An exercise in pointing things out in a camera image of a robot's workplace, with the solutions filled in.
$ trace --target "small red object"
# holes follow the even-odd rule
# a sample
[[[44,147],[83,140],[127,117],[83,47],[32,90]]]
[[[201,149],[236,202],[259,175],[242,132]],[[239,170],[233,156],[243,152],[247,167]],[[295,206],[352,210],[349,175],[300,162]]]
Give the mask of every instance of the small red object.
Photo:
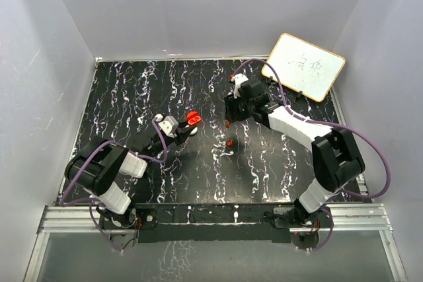
[[[190,112],[186,119],[188,120],[188,125],[196,125],[201,121],[201,117],[197,112]]]

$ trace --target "marble tabletop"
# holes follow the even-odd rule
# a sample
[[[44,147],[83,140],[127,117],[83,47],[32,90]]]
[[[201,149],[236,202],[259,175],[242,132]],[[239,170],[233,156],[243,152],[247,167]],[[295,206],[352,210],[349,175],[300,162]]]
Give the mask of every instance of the marble tabletop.
[[[249,119],[225,127],[228,78],[241,60],[102,62],[97,65],[74,153],[95,135],[128,147],[147,144],[151,119],[171,114],[183,119],[196,110],[198,133],[181,147],[171,146],[168,161],[151,164],[142,179],[124,175],[116,183],[141,203],[293,202],[313,180],[311,153],[297,141]],[[261,77],[261,65],[245,67]],[[276,85],[268,85],[274,100]],[[337,122],[330,96],[321,103],[286,89],[292,108],[316,120]],[[224,143],[233,140],[231,148]],[[357,182],[347,185],[358,192]],[[76,187],[67,200],[87,197]],[[340,194],[333,201],[360,201]]]

